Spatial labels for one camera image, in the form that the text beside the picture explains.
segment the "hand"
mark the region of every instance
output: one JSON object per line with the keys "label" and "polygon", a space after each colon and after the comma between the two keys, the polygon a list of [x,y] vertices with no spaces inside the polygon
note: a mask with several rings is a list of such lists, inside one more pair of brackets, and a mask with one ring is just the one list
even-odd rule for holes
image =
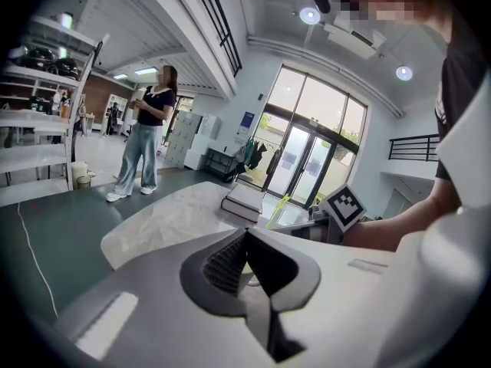
{"label": "hand", "polygon": [[139,107],[141,110],[147,110],[150,105],[143,100],[135,100],[135,107]]}

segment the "floor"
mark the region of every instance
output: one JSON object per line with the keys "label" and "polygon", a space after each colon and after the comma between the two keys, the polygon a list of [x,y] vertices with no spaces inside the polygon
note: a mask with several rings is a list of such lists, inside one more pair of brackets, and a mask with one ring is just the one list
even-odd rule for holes
{"label": "floor", "polygon": [[[164,196],[205,181],[229,186],[204,172],[163,169],[158,175],[157,191],[149,196],[138,192],[137,179],[131,198],[116,203],[105,201],[112,184],[23,202],[20,212],[58,311],[112,272],[100,246],[110,230]],[[260,227],[266,227],[277,205],[277,198],[265,196]],[[17,211],[17,205],[0,208],[0,261],[25,310],[52,323],[55,316],[50,297],[32,260]],[[305,210],[287,203],[269,228],[306,218]]]}
{"label": "floor", "polygon": [[[78,136],[75,142],[75,156],[77,161],[85,161],[88,169],[96,173],[96,176],[92,179],[91,185],[103,186],[116,182],[117,175],[119,174],[121,167],[121,160],[123,158],[124,136],[101,136],[99,131],[94,131],[89,134],[88,137]],[[51,143],[51,138],[42,137],[41,144]],[[25,134],[19,143],[21,146],[33,146],[34,135]],[[163,154],[157,156],[157,169],[172,168],[167,161],[164,160],[165,149],[162,148]],[[140,159],[138,164],[138,171],[143,168],[143,158]],[[48,168],[40,168],[41,178],[48,178]],[[36,174],[34,169],[20,170],[12,172],[12,182],[14,184],[22,184],[24,182],[35,181]],[[51,177],[56,178],[61,176],[61,166],[55,165],[51,167]],[[5,175],[0,176],[0,188],[7,186],[7,180]]]}
{"label": "floor", "polygon": [[[75,154],[77,161],[85,161],[88,169],[96,172],[92,179],[92,186],[102,186],[116,182],[116,177],[120,172],[121,160],[123,158],[125,137],[121,135],[101,136],[99,131],[94,131],[88,137],[77,138]],[[157,156],[157,169],[172,168],[164,160],[165,153]],[[143,158],[138,163],[138,171],[143,168]]]}

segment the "white bucket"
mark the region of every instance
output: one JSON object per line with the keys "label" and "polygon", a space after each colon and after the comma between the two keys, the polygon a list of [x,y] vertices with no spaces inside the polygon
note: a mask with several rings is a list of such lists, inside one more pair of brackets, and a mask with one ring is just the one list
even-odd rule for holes
{"label": "white bucket", "polygon": [[71,179],[74,189],[78,188],[77,179],[79,177],[85,177],[87,175],[87,164],[84,161],[77,161],[71,163]]}

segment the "trash bin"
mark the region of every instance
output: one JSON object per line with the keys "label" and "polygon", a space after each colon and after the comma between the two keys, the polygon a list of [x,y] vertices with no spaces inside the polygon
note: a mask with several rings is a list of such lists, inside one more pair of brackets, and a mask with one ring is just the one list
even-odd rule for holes
{"label": "trash bin", "polygon": [[78,189],[90,188],[91,178],[88,176],[82,176],[77,179]]}

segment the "white box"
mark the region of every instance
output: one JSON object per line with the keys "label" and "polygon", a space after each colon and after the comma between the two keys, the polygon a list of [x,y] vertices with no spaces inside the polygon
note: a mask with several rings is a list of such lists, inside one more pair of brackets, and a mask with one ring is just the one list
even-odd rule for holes
{"label": "white box", "polygon": [[198,135],[209,137],[210,139],[216,139],[218,131],[222,122],[217,116],[212,114],[204,114],[201,126],[199,126]]}
{"label": "white box", "polygon": [[206,155],[189,149],[187,150],[186,158],[184,159],[184,166],[193,170],[200,170],[205,166],[205,161]]}
{"label": "white box", "polygon": [[213,145],[215,142],[216,141],[214,139],[210,139],[207,136],[196,134],[194,136],[191,150],[204,155],[208,153],[208,148],[210,148],[210,146]]}

